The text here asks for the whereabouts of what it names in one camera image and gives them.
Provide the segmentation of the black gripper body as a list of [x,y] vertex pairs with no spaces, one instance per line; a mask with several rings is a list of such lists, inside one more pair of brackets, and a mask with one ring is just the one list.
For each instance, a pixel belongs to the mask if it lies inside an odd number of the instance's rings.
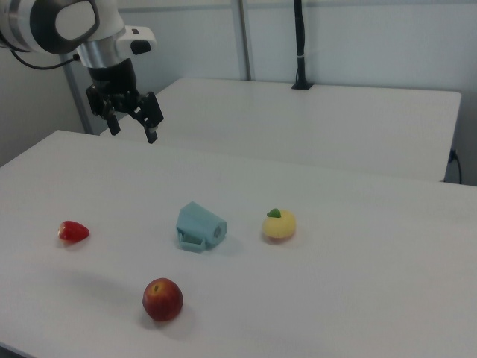
[[92,85],[86,89],[92,113],[107,122],[107,114],[126,113],[144,126],[158,126],[164,119],[153,92],[140,93],[130,60],[107,68],[91,68]]

